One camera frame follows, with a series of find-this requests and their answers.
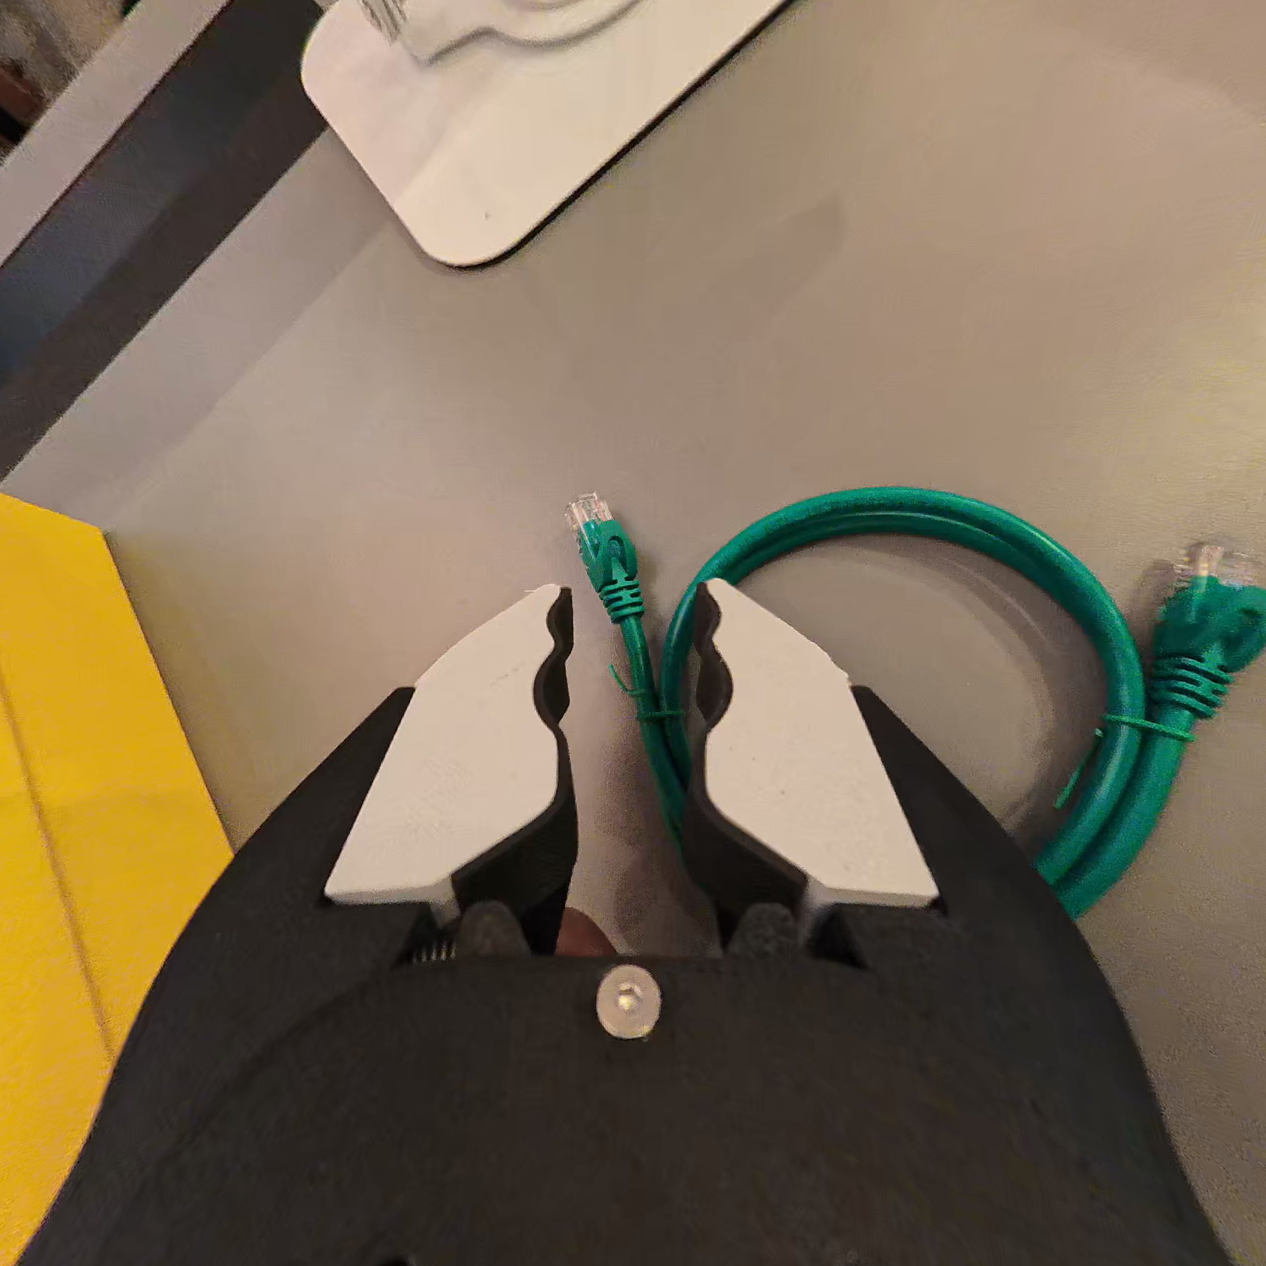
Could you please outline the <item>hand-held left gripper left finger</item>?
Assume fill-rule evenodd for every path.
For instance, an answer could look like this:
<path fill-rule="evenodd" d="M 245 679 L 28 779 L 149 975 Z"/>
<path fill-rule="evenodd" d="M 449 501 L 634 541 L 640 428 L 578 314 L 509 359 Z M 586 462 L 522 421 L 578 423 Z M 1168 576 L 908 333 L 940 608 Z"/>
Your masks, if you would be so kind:
<path fill-rule="evenodd" d="M 438 927 L 498 900 L 529 930 L 556 928 L 578 855 L 571 649 L 573 593 L 543 584 L 417 677 L 325 898 L 423 904 Z"/>

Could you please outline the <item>white sign stand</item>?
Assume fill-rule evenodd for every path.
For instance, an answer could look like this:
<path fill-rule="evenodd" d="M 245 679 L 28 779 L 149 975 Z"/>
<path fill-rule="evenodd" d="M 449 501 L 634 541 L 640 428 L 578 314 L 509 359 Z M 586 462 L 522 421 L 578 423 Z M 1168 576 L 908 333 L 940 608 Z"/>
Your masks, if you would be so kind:
<path fill-rule="evenodd" d="M 299 80 L 449 267 L 514 250 L 782 1 L 325 1 Z"/>

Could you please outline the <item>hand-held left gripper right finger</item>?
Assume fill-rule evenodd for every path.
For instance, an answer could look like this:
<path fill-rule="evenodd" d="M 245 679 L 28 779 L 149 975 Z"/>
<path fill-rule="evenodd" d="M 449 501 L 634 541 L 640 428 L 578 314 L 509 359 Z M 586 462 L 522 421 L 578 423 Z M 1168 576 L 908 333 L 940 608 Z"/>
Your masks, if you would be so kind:
<path fill-rule="evenodd" d="M 840 904 L 930 908 L 940 887 L 846 670 L 728 580 L 692 597 L 702 730 L 679 840 L 724 934 L 758 904 L 803 938 Z"/>

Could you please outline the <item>yellow box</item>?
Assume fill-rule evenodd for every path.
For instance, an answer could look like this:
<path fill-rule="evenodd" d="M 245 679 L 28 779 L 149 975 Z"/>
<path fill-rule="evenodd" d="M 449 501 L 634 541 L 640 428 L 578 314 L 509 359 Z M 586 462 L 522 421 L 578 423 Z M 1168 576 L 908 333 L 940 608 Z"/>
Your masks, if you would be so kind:
<path fill-rule="evenodd" d="M 1 1262 L 230 844 L 101 530 L 1 496 Z"/>

